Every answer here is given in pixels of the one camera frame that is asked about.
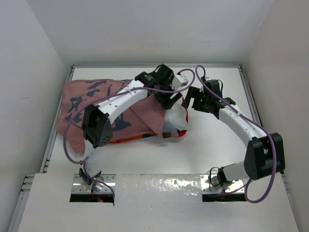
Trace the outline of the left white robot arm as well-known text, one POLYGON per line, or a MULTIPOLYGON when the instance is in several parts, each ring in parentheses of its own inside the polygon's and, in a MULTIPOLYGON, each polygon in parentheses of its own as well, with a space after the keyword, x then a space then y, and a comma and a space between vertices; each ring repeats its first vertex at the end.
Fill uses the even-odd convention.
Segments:
POLYGON ((101 171, 96 164, 100 158, 97 148, 104 147, 113 137, 112 123, 129 107, 153 94, 165 110, 169 110, 182 95, 180 89, 188 84, 181 74, 161 64, 156 71, 138 74, 125 88, 106 100, 85 108, 82 122, 86 161, 83 163, 87 184, 97 181, 101 171))

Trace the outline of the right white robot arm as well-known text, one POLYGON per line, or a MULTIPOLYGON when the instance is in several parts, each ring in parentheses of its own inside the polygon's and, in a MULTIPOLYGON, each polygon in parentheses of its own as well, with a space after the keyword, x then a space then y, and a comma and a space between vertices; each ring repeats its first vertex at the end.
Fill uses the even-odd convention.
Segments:
POLYGON ((246 154, 243 162, 221 167, 211 178, 213 186, 226 187, 233 181, 250 178, 258 180, 285 169, 283 138, 278 133, 267 135, 261 128, 248 121, 236 103, 224 98, 218 80, 203 79, 203 87, 190 87, 182 103, 190 101, 196 111, 213 114, 225 123, 244 143, 246 154))

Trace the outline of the white pillow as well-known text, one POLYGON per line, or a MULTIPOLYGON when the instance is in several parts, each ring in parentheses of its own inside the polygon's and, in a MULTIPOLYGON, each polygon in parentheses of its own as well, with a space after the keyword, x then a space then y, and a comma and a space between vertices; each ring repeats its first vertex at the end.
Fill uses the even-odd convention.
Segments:
POLYGON ((171 109, 166 111, 165 121, 169 123, 173 128, 180 131, 188 129, 187 111, 179 104, 172 106, 171 109))

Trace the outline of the red patterned pillowcase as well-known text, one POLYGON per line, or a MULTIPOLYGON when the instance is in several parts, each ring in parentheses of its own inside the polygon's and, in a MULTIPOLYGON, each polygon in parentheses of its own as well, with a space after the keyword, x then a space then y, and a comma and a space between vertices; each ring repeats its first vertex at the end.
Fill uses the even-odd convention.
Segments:
POLYGON ((63 87, 61 111, 56 124, 57 132, 66 137, 75 153, 85 151, 84 107, 96 100, 100 111, 109 115, 112 144, 150 136, 181 137, 188 129, 188 115, 181 103, 182 95, 171 109, 165 110, 155 94, 146 90, 132 90, 122 96, 118 92, 132 89, 130 80, 75 80, 63 87))

